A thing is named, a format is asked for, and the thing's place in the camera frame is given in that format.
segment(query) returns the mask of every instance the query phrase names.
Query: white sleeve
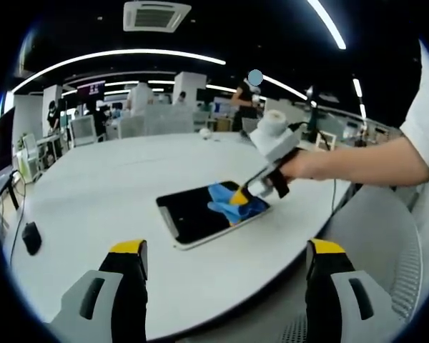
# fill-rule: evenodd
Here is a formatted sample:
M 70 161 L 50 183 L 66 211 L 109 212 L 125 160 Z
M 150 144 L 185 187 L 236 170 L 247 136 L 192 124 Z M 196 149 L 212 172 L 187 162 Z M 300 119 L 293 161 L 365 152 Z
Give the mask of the white sleeve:
M 400 130 L 429 167 L 429 53 L 421 44 L 420 89 Z

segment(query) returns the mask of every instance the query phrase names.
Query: ceiling air conditioner vent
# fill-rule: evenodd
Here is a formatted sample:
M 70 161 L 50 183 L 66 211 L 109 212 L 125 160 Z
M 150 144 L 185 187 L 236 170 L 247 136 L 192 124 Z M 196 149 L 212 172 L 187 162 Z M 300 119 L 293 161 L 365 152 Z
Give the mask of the ceiling air conditioner vent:
M 124 31 L 173 33 L 191 6 L 161 1 L 132 1 L 124 4 Z

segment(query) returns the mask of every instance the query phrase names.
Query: black ceiling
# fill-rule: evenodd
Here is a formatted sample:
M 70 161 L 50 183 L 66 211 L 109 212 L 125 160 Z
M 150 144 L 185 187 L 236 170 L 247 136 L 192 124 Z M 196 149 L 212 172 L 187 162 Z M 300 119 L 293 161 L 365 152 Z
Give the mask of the black ceiling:
M 83 54 L 130 48 L 185 51 L 223 59 L 227 64 L 176 56 L 100 57 L 51 71 L 19 92 L 118 71 L 195 71 L 208 75 L 212 84 L 235 88 L 245 72 L 259 69 L 301 92 L 317 84 L 339 98 L 336 106 L 359 113 L 352 86 L 355 75 L 363 88 L 368 117 L 397 126 L 418 89 L 417 36 L 410 23 L 398 15 L 397 6 L 383 0 L 320 0 L 339 29 L 346 50 L 337 48 L 306 0 L 181 0 L 178 2 L 190 4 L 192 10 L 173 34 L 123 32 L 124 2 L 58 2 L 32 30 L 25 69 L 37 72 Z M 133 79 L 137 75 L 107 81 Z M 20 81 L 14 79 L 10 88 Z M 265 96 L 298 99 L 267 82 L 261 88 Z

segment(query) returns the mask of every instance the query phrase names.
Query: white ball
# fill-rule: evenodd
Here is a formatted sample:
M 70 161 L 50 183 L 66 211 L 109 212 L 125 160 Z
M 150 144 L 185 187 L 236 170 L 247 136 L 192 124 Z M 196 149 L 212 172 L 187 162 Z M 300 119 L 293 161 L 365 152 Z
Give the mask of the white ball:
M 200 129 L 199 131 L 200 136 L 202 136 L 203 139 L 209 139 L 212 137 L 212 132 L 204 127 L 203 129 Z

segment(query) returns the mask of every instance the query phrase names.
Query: phone screen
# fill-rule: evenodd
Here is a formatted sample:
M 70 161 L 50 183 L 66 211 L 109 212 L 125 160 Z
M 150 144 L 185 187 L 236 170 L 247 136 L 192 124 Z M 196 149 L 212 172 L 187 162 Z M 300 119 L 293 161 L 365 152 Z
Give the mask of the phone screen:
M 231 181 L 221 182 L 221 185 L 232 191 L 240 187 Z M 174 238 L 180 244 L 191 244 L 231 227 L 225 215 L 208 208 L 210 201 L 212 198 L 205 186 L 159 197 L 156 203 L 168 213 L 166 220 L 172 221 Z

